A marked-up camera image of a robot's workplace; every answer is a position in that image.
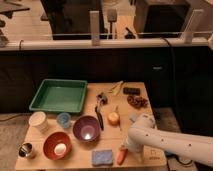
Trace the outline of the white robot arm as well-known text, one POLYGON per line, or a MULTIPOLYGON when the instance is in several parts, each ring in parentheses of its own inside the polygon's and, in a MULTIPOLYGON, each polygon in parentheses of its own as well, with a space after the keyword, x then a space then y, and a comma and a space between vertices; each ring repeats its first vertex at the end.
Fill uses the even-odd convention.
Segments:
POLYGON ((213 167, 213 137, 157 130, 154 117, 145 113, 135 119, 124 140, 133 153, 140 153, 144 145, 213 167))

